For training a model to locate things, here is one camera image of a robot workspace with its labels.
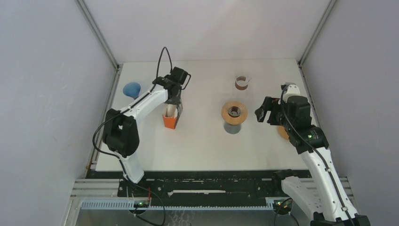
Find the grey glass carafe brown band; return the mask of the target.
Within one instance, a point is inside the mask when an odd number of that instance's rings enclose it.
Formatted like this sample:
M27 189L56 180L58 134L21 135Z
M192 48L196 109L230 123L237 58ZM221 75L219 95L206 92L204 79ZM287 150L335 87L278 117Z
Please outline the grey glass carafe brown band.
M232 125L225 122L223 128L229 134L238 134L241 131L241 124Z

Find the wooden dripper ring holder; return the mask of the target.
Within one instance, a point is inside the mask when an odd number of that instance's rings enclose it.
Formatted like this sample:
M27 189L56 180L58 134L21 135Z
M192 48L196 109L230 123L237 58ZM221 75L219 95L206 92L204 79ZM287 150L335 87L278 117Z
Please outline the wooden dripper ring holder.
M230 117L227 113L227 110L229 109L230 106L239 106L242 110L242 115L237 118ZM232 101L226 102L223 105L221 115L222 115L223 120L225 122L227 122L228 124L232 124L232 125L242 124L247 119L248 109L242 102L237 101L237 100L232 100Z

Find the orange coffee filter box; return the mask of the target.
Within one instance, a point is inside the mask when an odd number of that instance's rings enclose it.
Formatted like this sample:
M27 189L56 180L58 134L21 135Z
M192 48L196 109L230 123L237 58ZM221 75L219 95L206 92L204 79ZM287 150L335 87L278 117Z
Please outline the orange coffee filter box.
M177 126L177 123L178 123L178 121L180 119L180 116L182 114L183 105L182 105L182 103L177 105L178 106L178 116L176 118L168 118L168 117L166 117L167 105L168 104L165 105L165 107L164 107L164 109L162 111L162 119L163 119L163 122L164 122L164 126L166 128L169 128L169 129L175 129L176 126Z

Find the white paper coffee filter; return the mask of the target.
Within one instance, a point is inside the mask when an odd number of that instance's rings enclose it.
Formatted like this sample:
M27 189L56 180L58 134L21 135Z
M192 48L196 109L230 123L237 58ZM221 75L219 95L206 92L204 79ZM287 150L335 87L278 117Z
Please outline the white paper coffee filter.
M176 118L178 116L178 106L177 105L167 105L166 117Z

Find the clear glass dripper cone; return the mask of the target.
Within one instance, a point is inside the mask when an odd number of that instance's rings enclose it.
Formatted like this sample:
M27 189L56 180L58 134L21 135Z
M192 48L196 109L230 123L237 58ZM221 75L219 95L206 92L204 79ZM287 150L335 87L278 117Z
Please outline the clear glass dripper cone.
M242 110L239 106L230 106L227 113L232 118L237 118L242 115Z

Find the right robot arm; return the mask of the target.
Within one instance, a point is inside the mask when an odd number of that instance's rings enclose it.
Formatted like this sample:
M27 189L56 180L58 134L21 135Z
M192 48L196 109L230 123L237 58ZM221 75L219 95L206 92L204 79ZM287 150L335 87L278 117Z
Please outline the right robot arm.
M368 217L358 213L345 192L323 130L311 122L308 99L303 96L291 96L287 100L265 97L255 111L257 120L263 122L267 112L270 112L267 123L282 126L287 132L290 143L311 173L318 196L303 188L289 169L276 173L272 191L278 196L287 194L292 198L307 215L311 226L369 226Z

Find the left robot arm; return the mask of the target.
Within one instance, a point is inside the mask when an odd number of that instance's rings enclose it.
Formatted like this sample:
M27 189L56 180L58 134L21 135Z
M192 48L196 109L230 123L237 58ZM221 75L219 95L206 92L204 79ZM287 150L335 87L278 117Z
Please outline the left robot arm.
M102 142L108 146L109 153L119 159L123 177L130 181L129 191L135 196L142 196L147 190L147 183L141 180L144 170L136 154L140 144L138 124L155 108L165 105L164 126L175 129L183 111L181 93L191 77L184 69L174 67L170 74L157 77L153 86L134 102L106 113Z

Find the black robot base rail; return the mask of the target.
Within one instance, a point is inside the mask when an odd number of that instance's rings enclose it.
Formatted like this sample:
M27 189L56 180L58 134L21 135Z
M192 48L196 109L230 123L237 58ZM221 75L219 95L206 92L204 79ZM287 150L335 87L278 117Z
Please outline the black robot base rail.
M127 185L120 171L90 170L87 179L117 179L118 197L150 198L153 206L255 207L267 198L286 198L281 176L309 182L308 170L146 171L138 186Z

